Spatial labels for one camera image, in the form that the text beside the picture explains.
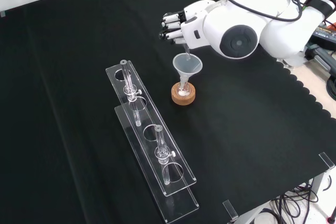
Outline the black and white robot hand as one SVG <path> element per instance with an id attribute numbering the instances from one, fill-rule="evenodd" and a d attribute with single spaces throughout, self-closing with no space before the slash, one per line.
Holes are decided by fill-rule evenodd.
<path id="1" fill-rule="evenodd" d="M 200 0 L 186 6 L 179 12 L 167 13 L 161 20 L 159 38 L 173 44 L 185 44 L 190 49 L 208 46 L 204 35 L 204 20 L 213 0 Z"/>

